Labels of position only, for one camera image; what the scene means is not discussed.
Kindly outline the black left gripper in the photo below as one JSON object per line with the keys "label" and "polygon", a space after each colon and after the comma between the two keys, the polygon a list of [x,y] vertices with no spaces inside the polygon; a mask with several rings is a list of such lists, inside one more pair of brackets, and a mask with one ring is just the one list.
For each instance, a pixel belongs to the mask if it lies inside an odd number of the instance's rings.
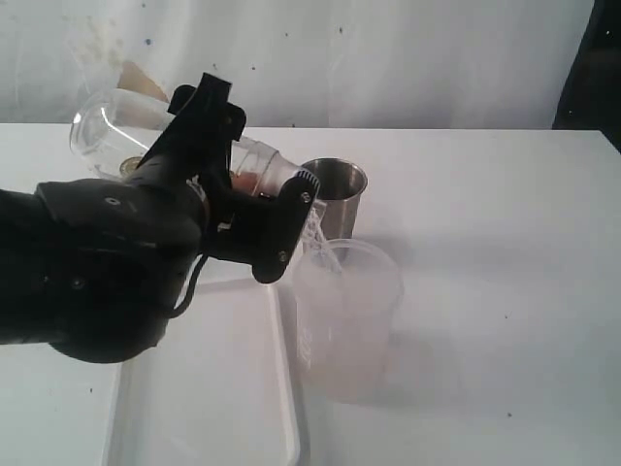
{"label": "black left gripper", "polygon": [[120,253],[141,265],[189,265],[196,258],[252,265],[260,283],[284,274],[304,230],[319,181],[301,170],[276,198],[234,191],[229,165],[245,111],[232,84],[208,73],[171,98],[174,118],[138,168],[122,179],[137,211],[121,222]]}

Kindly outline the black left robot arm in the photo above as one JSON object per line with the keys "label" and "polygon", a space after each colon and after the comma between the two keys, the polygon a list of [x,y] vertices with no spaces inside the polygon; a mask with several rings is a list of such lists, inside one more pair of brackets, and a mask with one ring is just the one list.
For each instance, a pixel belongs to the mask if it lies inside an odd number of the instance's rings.
{"label": "black left robot arm", "polygon": [[3,344],[122,362],[159,343],[209,259],[282,277],[320,183],[245,136],[230,88],[204,74],[169,102],[95,94],[70,131],[92,176],[2,192]]}

